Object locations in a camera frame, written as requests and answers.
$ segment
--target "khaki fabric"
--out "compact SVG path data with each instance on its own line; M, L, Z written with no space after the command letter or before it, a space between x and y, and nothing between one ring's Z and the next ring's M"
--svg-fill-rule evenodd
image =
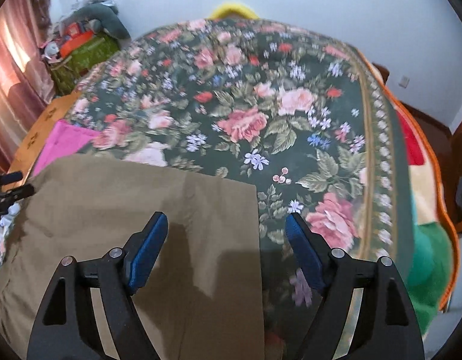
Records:
M264 358L256 189L172 168L74 155L31 180L0 270L0 331L25 358L33 321L57 264L98 258L141 231L153 212L168 238L133 297L162 359ZM107 354L117 357L93 292Z

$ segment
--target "floral tablecloth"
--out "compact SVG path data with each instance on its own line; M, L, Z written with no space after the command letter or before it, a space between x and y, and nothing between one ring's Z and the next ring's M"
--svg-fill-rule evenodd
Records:
M195 20L135 40L81 88L67 119L101 132L82 152L256 185L265 328L288 358L320 298L287 242L286 215L299 212L354 257L391 256L406 277L413 234L404 142L389 100L349 45L267 20Z

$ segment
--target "wall socket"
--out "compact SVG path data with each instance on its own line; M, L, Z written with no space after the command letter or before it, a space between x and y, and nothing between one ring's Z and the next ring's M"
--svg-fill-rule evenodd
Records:
M410 82L410 78L409 78L409 77L407 77L407 76L402 76L401 79L400 79L400 82L398 83L398 85L401 86L401 87L403 87L403 88L407 88L409 82Z

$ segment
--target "purple flower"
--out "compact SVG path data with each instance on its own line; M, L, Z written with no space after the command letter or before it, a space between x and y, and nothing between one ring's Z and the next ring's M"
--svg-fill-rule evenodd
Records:
M291 298L297 306L302 305L303 301L306 303L306 307L311 306L312 294L311 288L309 287L301 268L296 271L296 276L289 278L289 283L294 286L294 294Z

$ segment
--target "curtain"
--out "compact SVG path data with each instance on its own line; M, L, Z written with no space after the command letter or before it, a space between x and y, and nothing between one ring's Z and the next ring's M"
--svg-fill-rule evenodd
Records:
M39 45L51 25L50 0L6 0L0 8L0 172L54 96Z

